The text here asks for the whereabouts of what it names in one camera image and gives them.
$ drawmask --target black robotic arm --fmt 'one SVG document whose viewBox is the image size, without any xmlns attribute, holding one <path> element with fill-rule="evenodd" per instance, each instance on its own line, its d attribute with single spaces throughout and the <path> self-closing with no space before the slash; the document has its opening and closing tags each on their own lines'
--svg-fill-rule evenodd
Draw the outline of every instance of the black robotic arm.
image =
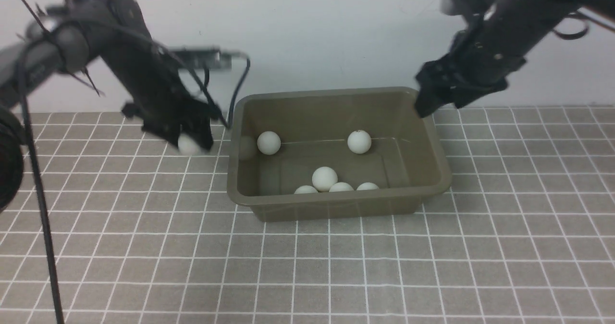
<svg viewBox="0 0 615 324">
<path fill-rule="evenodd" d="M 508 88 L 506 76 L 525 64 L 525 55 L 567 17 L 586 19 L 586 7 L 615 18 L 615 0 L 444 0 L 445 12 L 462 15 L 449 52 L 427 62 L 417 74 L 421 86 L 415 109 L 429 116 L 442 105 L 463 108 Z M 577 37 L 561 35 L 564 39 Z"/>
</svg>

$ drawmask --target white wall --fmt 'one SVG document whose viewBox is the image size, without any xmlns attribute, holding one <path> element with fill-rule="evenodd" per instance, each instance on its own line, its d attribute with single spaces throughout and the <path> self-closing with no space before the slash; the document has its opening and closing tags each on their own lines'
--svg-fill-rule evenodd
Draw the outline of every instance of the white wall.
<svg viewBox="0 0 615 324">
<path fill-rule="evenodd" d="M 44 6 L 59 0 L 29 0 Z M 248 52 L 253 70 L 242 96 L 350 87 L 417 87 L 422 63 L 448 49 L 461 17 L 439 12 L 439 0 L 137 0 L 153 36 L 169 46 Z M 18 0 L 0 0 L 0 44 L 16 41 L 29 20 Z M 598 27 L 578 41 L 549 36 L 510 76 L 512 87 L 480 105 L 613 103 L 615 37 Z M 242 64 L 213 74 L 211 92 L 223 109 Z M 51 79 L 31 96 L 39 112 L 116 111 L 129 98 L 96 62 L 96 94 L 67 78 Z"/>
</svg>

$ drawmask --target ping pong ball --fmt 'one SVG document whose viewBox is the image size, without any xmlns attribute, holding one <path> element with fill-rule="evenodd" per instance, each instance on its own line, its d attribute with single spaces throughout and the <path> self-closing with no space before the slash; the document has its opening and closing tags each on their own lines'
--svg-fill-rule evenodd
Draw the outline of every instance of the ping pong ball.
<svg viewBox="0 0 615 324">
<path fill-rule="evenodd" d="M 333 186 L 331 186 L 331 188 L 329 189 L 329 192 L 346 192 L 348 190 L 354 190 L 354 189 L 352 189 L 352 186 L 350 186 L 349 184 L 345 182 L 338 182 L 334 184 Z"/>
<path fill-rule="evenodd" d="M 354 131 L 348 137 L 348 148 L 350 151 L 362 155 L 371 147 L 371 137 L 366 131 Z"/>
<path fill-rule="evenodd" d="M 184 156 L 194 156 L 201 153 L 200 146 L 196 141 L 185 133 L 181 133 L 177 139 L 177 148 Z"/>
<path fill-rule="evenodd" d="M 265 155 L 273 155 L 280 149 L 282 142 L 280 137 L 272 131 L 266 131 L 258 137 L 258 150 Z"/>
<path fill-rule="evenodd" d="M 318 193 L 318 191 L 316 190 L 316 188 L 309 186 L 309 185 L 301 186 L 295 190 L 295 194 L 308 194 L 308 193 Z"/>
<path fill-rule="evenodd" d="M 374 190 L 374 189 L 379 189 L 380 187 L 378 187 L 377 184 L 372 184 L 371 182 L 365 182 L 364 184 L 360 184 L 357 187 L 357 190 Z"/>
<path fill-rule="evenodd" d="M 337 182 L 337 173 L 328 166 L 323 166 L 316 169 L 312 175 L 312 184 L 319 192 L 328 192 L 331 189 L 331 186 Z"/>
</svg>

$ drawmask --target black camera lens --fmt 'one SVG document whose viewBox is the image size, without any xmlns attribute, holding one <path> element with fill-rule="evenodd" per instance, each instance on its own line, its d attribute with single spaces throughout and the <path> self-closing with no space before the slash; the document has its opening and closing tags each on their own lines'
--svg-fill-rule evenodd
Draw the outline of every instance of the black camera lens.
<svg viewBox="0 0 615 324">
<path fill-rule="evenodd" d="M 0 212 L 17 195 L 24 178 L 24 156 L 11 131 L 0 125 Z"/>
</svg>

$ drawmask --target white ball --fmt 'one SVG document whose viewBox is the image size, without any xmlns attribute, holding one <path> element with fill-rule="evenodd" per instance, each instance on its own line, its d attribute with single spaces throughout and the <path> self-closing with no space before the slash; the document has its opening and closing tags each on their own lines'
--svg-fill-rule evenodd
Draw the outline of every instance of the white ball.
<svg viewBox="0 0 615 324">
<path fill-rule="evenodd" d="M 312 175 L 312 184 L 314 187 L 320 192 L 327 192 L 338 182 L 338 175 L 335 170 L 329 168 L 328 166 L 323 166 L 316 171 Z"/>
<path fill-rule="evenodd" d="M 257 142 L 251 136 L 242 136 L 239 139 L 239 160 L 251 160 L 257 155 Z"/>
<path fill-rule="evenodd" d="M 273 155 L 280 149 L 282 142 L 280 137 L 272 131 L 267 131 L 261 134 L 257 140 L 259 151 L 265 155 Z"/>
<path fill-rule="evenodd" d="M 338 182 L 334 184 L 333 186 L 331 186 L 331 188 L 329 189 L 329 192 L 346 192 L 348 190 L 354 190 L 354 189 L 352 188 L 352 186 L 350 186 L 349 184 L 345 182 Z"/>
<path fill-rule="evenodd" d="M 373 189 L 379 189 L 380 187 L 378 187 L 377 184 L 372 184 L 371 182 L 365 182 L 364 184 L 360 184 L 357 187 L 357 190 L 373 190 Z"/>
<path fill-rule="evenodd" d="M 177 139 L 177 148 L 184 156 L 194 156 L 202 152 L 202 149 L 194 139 L 185 133 L 181 133 Z"/>
<path fill-rule="evenodd" d="M 301 186 L 295 190 L 295 194 L 308 194 L 308 193 L 318 193 L 318 191 L 316 190 L 316 188 L 310 185 Z"/>
<path fill-rule="evenodd" d="M 348 148 L 350 151 L 361 155 L 371 147 L 371 137 L 366 131 L 354 131 L 348 137 Z"/>
</svg>

